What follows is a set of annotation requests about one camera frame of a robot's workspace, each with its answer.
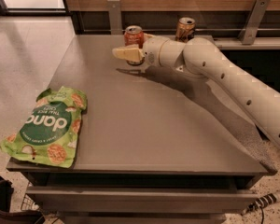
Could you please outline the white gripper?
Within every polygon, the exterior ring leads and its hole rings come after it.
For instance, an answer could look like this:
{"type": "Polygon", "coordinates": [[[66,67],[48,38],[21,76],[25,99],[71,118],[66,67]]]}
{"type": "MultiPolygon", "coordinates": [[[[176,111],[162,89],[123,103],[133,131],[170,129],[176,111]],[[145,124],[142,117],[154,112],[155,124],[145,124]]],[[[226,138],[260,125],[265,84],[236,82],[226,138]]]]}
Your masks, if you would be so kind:
{"type": "Polygon", "coordinates": [[[183,49],[185,43],[171,40],[168,37],[144,33],[143,50],[137,44],[112,49],[113,55],[130,62],[141,62],[144,59],[149,65],[177,68],[184,63],[183,49]]]}

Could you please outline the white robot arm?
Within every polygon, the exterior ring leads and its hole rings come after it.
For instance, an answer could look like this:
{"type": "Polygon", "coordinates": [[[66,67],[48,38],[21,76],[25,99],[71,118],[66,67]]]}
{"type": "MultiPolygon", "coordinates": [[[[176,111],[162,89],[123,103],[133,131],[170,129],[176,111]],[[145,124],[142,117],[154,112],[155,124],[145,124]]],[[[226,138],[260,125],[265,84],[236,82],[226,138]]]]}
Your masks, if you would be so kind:
{"type": "Polygon", "coordinates": [[[153,35],[141,46],[114,48],[112,53],[118,59],[168,67],[193,80],[212,79],[280,148],[280,93],[232,63],[208,39],[183,43],[153,35]]]}

